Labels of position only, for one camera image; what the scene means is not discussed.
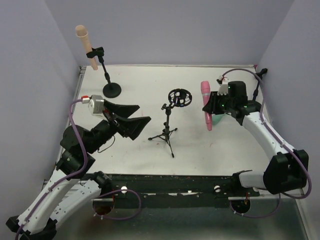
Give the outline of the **black round-base clip stand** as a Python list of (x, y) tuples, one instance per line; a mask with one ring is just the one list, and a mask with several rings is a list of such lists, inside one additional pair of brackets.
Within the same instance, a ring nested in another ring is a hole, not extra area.
[(98, 64), (96, 62), (95, 57), (98, 58), (98, 61), (101, 64), (104, 71), (104, 78), (107, 81), (107, 84), (102, 89), (102, 93), (106, 98), (113, 99), (121, 94), (122, 88), (118, 83), (111, 82), (110, 75), (107, 72), (106, 66), (104, 64), (104, 55), (105, 51), (103, 47), (92, 48), (91, 51), (86, 53), (87, 58), (90, 59), (90, 65), (92, 69), (95, 71), (98, 69)]

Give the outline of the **beige microphone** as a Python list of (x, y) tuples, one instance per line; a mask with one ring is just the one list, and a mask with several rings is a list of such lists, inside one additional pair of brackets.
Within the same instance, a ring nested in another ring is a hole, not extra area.
[[(92, 51), (92, 44), (89, 39), (89, 32), (88, 32), (87, 28), (84, 25), (77, 25), (75, 27), (75, 32), (76, 32), (76, 36), (80, 39), (80, 41), (84, 47), (85, 53), (86, 54), (90, 53)], [(95, 58), (88, 57), (88, 59), (89, 59), (89, 62), (90, 62), (92, 69), (94, 71), (98, 70), (98, 64), (97, 64)]]

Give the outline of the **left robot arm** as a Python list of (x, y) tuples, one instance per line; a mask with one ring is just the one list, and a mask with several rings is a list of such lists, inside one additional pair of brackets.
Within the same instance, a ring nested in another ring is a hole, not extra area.
[(115, 134), (135, 140), (151, 121), (149, 116), (131, 117), (139, 105), (114, 104), (100, 95), (83, 96), (69, 108), (77, 103), (87, 105), (89, 112), (101, 121), (88, 130), (75, 124), (72, 112), (68, 113), (70, 125), (60, 141), (63, 152), (46, 186), (22, 214), (6, 222), (17, 240), (52, 240), (58, 225), (75, 210), (101, 193), (110, 192), (110, 179), (99, 171), (80, 190), (65, 197), (94, 164), (93, 153)]

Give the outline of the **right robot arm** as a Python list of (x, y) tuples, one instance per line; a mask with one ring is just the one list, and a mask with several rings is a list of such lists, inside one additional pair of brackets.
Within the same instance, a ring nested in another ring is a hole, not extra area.
[(209, 82), (202, 81), (200, 90), (207, 129), (212, 129), (209, 125), (213, 115), (229, 114), (251, 133), (269, 159), (264, 172), (244, 170), (235, 173), (243, 188), (263, 189), (275, 195), (306, 186), (308, 154), (281, 138), (261, 113), (261, 104), (248, 99), (243, 81), (223, 80), (217, 91), (211, 91)]

